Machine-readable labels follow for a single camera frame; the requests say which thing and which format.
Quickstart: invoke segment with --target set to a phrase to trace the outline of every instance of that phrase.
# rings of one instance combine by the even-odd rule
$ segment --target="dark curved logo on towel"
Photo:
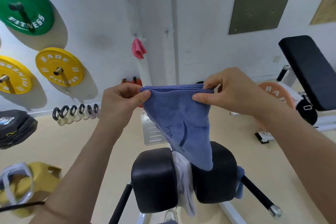
[[[180,142],[179,146],[182,148],[184,143],[186,142],[187,140],[187,137],[188,137],[188,128],[187,128],[187,125],[186,123],[183,121],[183,125],[184,125],[184,135],[183,135],[183,138],[182,138],[182,141]],[[165,128],[165,131],[166,131],[166,134],[172,138],[173,135],[171,134],[171,129],[170,129],[170,126],[166,127]]]

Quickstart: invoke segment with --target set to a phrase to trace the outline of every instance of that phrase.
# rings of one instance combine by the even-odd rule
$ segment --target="black bench backrest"
[[[279,42],[289,65],[318,111],[336,109],[336,73],[310,36],[286,37]]]

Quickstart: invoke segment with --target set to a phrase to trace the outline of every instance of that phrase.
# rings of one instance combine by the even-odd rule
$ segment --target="pink towel hanging on hook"
[[[134,39],[132,44],[132,53],[137,59],[144,59],[144,54],[147,53],[144,45],[139,39]]]

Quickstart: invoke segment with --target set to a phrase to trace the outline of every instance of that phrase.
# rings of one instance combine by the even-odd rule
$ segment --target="beige board on wall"
[[[336,0],[322,0],[310,24],[328,22],[336,22]]]

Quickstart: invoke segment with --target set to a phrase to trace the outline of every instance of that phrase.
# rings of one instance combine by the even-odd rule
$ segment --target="forearm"
[[[76,161],[30,224],[90,223],[112,148],[121,131],[97,126]]]
[[[282,103],[258,119],[274,136],[325,218],[336,223],[336,144]]]

